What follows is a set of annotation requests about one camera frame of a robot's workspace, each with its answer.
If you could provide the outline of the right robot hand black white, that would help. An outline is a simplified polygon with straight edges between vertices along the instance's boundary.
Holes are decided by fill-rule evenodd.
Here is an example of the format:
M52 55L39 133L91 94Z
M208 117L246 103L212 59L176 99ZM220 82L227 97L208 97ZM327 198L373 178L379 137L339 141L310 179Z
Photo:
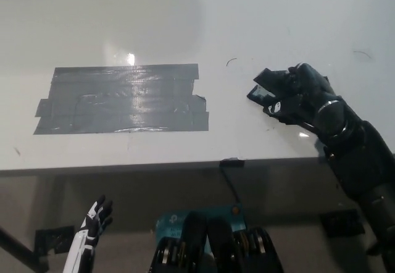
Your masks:
M257 81L273 94L264 112L286 124L305 125L318 132L338 132L346 121L343 101L328 79L307 63L288 70L264 69Z

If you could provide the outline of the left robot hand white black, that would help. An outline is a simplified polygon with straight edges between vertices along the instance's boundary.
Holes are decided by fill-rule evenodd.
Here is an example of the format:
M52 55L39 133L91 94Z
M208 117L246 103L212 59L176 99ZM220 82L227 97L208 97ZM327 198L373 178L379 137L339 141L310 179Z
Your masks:
M100 236L111 225L112 200L100 196L90 207L73 238L63 273L90 273L93 271L95 250Z

